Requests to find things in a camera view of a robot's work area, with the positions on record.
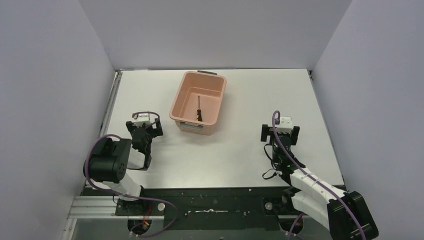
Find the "yellow black screwdriver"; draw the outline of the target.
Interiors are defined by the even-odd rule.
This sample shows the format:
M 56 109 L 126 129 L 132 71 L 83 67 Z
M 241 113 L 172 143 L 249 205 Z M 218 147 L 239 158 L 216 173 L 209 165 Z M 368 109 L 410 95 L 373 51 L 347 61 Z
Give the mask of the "yellow black screwdriver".
M 197 96 L 197 110 L 196 110 L 196 120 L 198 122 L 202 122 L 203 118 L 202 118 L 202 110 L 201 110 L 201 100 L 200 100 L 200 96 Z

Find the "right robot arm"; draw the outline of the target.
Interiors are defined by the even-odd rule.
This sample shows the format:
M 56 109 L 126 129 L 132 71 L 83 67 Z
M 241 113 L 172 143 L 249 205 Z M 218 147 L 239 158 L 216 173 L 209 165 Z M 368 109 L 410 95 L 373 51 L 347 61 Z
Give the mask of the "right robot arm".
M 325 227 L 333 240 L 373 240 L 378 227 L 364 197 L 357 191 L 337 188 L 313 174 L 291 151 L 297 144 L 299 126 L 261 127 L 261 142 L 271 146 L 273 176 L 280 177 L 291 188 L 283 199 Z

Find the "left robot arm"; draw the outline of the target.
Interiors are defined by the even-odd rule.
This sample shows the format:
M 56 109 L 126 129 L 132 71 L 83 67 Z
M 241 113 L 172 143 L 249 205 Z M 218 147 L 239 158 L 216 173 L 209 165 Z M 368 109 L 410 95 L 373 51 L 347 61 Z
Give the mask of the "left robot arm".
M 141 215 L 146 212 L 148 201 L 141 197 L 143 187 L 127 174 L 127 170 L 148 170 L 153 139 L 162 136 L 163 130 L 158 117 L 153 122 L 149 118 L 134 119 L 125 125 L 131 138 L 120 138 L 115 134 L 99 138 L 87 155 L 83 175 L 95 189 L 101 187 L 94 181 L 106 185 L 107 192 L 128 201 L 129 210 Z

